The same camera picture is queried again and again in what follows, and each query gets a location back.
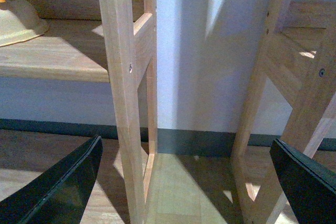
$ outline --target dark baseboard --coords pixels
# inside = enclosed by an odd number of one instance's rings
[[[0,129],[30,131],[49,134],[88,136],[100,135],[107,139],[118,139],[115,125],[95,125],[83,123],[41,122],[16,119],[0,119]],[[148,142],[147,128],[140,128],[141,141]]]
[[[114,125],[0,119],[0,129],[88,137],[101,135],[103,138],[118,139],[117,127]],[[148,142],[147,128],[140,128],[140,134],[141,141]],[[280,136],[252,134],[248,144],[271,146],[275,138]],[[158,139],[159,153],[230,156],[235,133],[158,129]],[[336,139],[325,138],[319,150],[336,151]]]

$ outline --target bolt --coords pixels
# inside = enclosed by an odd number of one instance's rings
[[[324,68],[321,68],[321,70],[319,71],[319,76],[323,77],[326,75],[326,70]]]

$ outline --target wooden shelf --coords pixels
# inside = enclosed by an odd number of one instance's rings
[[[44,36],[0,48],[0,76],[109,82],[101,21],[47,21]]]
[[[269,43],[263,70],[293,106],[324,36],[324,28],[285,27]]]

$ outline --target floor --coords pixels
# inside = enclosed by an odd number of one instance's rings
[[[87,137],[0,130],[0,200],[25,186]],[[82,218],[87,223],[129,223],[118,141],[103,141],[98,178]],[[148,145],[143,144],[145,167]],[[248,180],[257,192],[271,164],[269,148],[249,146]],[[336,152],[315,159],[336,171]],[[241,223],[227,158],[158,154],[148,196],[152,223]],[[277,224],[297,223],[288,205]]]

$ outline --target white wall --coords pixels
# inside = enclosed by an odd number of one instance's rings
[[[160,128],[236,131],[267,4],[157,0]],[[0,104],[0,118],[115,124],[108,84],[1,78]],[[254,133],[281,134],[290,111],[268,81]]]

